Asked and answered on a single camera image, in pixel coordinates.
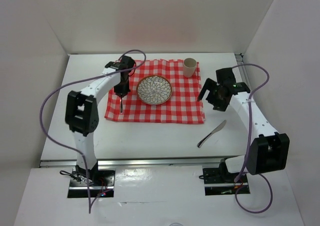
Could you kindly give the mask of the silver fork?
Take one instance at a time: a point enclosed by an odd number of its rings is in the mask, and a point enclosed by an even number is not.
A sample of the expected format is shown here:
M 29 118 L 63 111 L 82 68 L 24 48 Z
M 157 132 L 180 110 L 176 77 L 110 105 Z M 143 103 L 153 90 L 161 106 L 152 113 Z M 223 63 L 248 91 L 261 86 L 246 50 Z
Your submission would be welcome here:
M 123 113 L 123 94 L 120 94 L 120 114 Z

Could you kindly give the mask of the silver table knife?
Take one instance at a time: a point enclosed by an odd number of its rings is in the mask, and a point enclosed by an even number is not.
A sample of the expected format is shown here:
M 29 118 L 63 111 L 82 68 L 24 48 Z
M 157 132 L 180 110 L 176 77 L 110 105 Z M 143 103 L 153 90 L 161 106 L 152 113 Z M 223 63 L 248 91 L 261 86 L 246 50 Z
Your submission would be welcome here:
M 196 146 L 197 148 L 201 148 L 202 145 L 215 133 L 221 131 L 225 125 L 226 125 L 227 121 L 224 120 L 222 123 L 220 123 L 212 132 L 210 132 L 208 135 L 206 135 Z

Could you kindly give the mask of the floral patterned ceramic bowl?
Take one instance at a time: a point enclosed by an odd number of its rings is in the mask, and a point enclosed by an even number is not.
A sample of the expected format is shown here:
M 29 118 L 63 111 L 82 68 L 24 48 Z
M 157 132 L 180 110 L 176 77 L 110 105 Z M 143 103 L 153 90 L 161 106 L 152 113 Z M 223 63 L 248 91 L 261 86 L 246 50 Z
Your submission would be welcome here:
M 170 99 L 173 88 L 167 78 L 151 75 L 138 82 L 136 92 L 142 102 L 148 105 L 160 105 Z

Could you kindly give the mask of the red white checkered cloth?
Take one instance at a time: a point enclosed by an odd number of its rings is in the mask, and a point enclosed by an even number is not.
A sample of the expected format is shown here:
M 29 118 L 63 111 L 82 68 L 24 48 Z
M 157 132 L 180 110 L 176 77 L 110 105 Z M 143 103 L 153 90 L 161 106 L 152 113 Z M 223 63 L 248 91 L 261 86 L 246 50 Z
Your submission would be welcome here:
M 193 76 L 187 78 L 183 75 L 183 62 L 182 59 L 147 60 L 130 77 L 130 92 L 122 100 L 123 108 L 120 98 L 113 91 L 108 93 L 105 119 L 114 122 L 203 124 L 203 103 L 197 100 L 202 87 L 200 68 L 197 66 Z M 151 75 L 163 76 L 172 85 L 172 95 L 163 104 L 148 105 L 137 95 L 139 81 Z

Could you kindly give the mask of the beige cup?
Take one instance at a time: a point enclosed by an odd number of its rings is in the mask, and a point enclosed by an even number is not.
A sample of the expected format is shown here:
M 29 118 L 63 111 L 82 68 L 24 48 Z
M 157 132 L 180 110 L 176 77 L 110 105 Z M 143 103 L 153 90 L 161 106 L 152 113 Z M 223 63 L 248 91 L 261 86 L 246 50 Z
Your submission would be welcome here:
M 183 61 L 183 75 L 186 78 L 190 78 L 193 76 L 195 70 L 197 68 L 197 61 L 193 58 L 186 58 Z

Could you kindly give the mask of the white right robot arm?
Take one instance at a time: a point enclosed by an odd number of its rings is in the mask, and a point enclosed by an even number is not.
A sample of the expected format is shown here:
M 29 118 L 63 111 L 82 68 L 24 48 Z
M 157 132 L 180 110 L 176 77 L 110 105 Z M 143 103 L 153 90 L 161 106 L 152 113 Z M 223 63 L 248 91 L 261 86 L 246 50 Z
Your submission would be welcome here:
M 247 146 L 243 156 L 225 159 L 218 170 L 220 180 L 238 182 L 242 175 L 263 174 L 285 169 L 290 139 L 279 133 L 266 119 L 254 100 L 254 93 L 266 85 L 251 90 L 245 82 L 237 82 L 233 68 L 216 71 L 216 80 L 206 79 L 197 99 L 206 99 L 216 111 L 232 107 L 247 129 Z

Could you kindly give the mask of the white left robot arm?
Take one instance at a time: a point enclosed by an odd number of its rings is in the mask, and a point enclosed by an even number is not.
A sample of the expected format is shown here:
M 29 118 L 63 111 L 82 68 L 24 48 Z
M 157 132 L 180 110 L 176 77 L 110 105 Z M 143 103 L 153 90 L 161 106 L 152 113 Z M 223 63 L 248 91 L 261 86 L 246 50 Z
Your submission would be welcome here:
M 130 92 L 129 74 L 135 66 L 134 59 L 122 56 L 105 65 L 102 78 L 67 96 L 65 122 L 73 133 L 75 148 L 83 153 L 77 156 L 76 172 L 87 185 L 94 185 L 99 179 L 93 134 L 99 124 L 98 104 L 109 91 L 121 99 Z

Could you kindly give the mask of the aluminium frame rail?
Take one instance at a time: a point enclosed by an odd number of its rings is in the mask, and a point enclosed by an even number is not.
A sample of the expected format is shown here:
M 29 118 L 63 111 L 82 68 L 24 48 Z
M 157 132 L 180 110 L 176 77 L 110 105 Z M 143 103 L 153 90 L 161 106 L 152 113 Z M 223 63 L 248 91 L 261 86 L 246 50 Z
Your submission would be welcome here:
M 71 83 L 58 95 L 49 135 L 59 144 L 46 140 L 40 159 L 41 167 L 75 165 L 76 153 L 62 144 L 74 146 L 74 138 L 65 123 L 67 94 L 85 85 L 81 79 L 99 75 L 106 63 L 116 60 L 117 54 L 70 55 L 63 84 Z M 213 110 L 204 102 L 205 123 L 119 123 L 105 119 L 107 98 L 98 106 L 99 124 L 94 134 L 94 151 L 100 166 L 205 164 L 221 158 L 243 155 L 247 146 L 247 130 L 236 111 L 228 107 L 225 112 Z M 220 123 L 225 127 L 213 134 L 201 148 L 197 144 Z

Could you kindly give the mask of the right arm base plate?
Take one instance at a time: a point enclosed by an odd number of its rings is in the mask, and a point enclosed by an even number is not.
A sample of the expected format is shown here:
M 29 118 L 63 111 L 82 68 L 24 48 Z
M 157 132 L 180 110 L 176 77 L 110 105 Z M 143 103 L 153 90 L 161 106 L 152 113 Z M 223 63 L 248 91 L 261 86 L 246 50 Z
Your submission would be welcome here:
M 239 194 L 250 194 L 248 178 L 243 175 L 234 182 L 237 173 L 229 173 L 222 168 L 203 168 L 199 179 L 204 182 L 205 195 L 233 195 L 238 189 Z

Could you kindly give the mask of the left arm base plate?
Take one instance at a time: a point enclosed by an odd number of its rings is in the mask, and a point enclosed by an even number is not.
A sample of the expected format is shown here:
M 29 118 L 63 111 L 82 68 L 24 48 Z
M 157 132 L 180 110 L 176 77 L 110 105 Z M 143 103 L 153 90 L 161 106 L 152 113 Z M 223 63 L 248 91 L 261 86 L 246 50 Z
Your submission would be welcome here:
M 69 189 L 68 198 L 87 198 L 87 179 L 78 174 L 75 170 L 67 172 L 61 170 L 60 175 L 68 176 Z M 115 183 L 115 171 L 114 170 L 102 170 L 99 172 L 97 179 L 89 180 L 90 196 L 95 197 L 113 197 L 114 196 L 114 183 Z

